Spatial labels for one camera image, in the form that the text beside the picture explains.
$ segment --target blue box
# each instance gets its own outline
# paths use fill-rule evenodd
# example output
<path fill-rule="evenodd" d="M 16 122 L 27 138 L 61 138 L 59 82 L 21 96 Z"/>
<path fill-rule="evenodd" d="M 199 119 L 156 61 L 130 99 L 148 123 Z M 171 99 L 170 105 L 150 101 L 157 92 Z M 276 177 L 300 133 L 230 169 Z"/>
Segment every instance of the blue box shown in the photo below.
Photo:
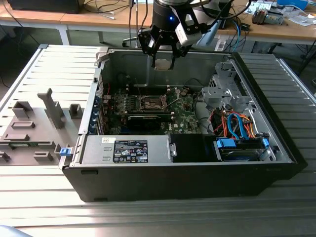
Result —
<path fill-rule="evenodd" d="M 308 0 L 277 0 L 279 5 L 294 5 L 304 10 L 308 4 Z"/>

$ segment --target metal bracket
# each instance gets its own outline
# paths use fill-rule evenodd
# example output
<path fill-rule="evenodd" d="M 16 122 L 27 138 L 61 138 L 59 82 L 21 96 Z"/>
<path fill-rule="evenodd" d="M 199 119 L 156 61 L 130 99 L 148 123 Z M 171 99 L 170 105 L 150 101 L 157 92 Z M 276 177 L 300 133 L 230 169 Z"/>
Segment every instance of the metal bracket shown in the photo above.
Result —
<path fill-rule="evenodd" d="M 111 50 L 109 50 L 109 47 L 105 46 L 105 47 L 100 47 L 100 51 L 97 52 L 95 54 L 95 58 L 96 58 L 96 66 L 98 66 L 98 64 L 106 59 L 109 58 L 109 54 L 112 53 Z"/>

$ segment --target red cable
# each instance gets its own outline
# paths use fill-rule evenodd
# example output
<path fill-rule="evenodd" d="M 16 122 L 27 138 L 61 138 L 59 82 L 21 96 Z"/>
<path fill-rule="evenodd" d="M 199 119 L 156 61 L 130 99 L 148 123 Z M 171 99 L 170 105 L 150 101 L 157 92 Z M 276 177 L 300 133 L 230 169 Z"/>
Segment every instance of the red cable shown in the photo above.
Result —
<path fill-rule="evenodd" d="M 109 93 L 110 93 L 110 83 L 108 82 L 108 86 L 109 86 L 109 88 L 108 88 L 108 93 L 107 93 L 107 96 L 109 95 Z"/>

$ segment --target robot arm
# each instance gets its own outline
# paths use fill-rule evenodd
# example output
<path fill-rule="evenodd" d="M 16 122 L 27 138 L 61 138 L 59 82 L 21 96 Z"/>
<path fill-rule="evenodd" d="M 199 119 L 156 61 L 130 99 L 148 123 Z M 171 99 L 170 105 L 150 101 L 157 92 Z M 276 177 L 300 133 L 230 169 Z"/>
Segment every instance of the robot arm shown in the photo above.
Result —
<path fill-rule="evenodd" d="M 144 54 L 153 57 L 152 67 L 156 65 L 156 53 L 159 48 L 162 45 L 170 45 L 173 52 L 170 69 L 173 69 L 175 59 L 186 56 L 192 45 L 214 26 L 224 11 L 228 14 L 233 0 L 229 0 L 222 9 L 219 8 L 218 1 L 215 2 L 154 0 L 152 25 L 149 29 L 140 29 L 138 34 Z M 219 10 L 219 13 L 208 13 L 210 8 L 204 5 L 211 9 L 213 7 L 210 5 L 217 7 L 215 11 Z"/>

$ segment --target black connector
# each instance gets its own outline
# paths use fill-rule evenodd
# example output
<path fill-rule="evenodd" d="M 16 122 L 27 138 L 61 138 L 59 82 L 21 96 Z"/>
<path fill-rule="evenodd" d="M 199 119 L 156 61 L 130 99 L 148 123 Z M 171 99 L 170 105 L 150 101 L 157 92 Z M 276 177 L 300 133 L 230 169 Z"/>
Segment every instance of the black connector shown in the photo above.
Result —
<path fill-rule="evenodd" d="M 246 24 L 246 23 L 241 23 L 240 29 L 241 29 L 242 31 L 248 32 L 249 29 L 250 29 L 250 25 L 249 25 L 249 24 Z"/>

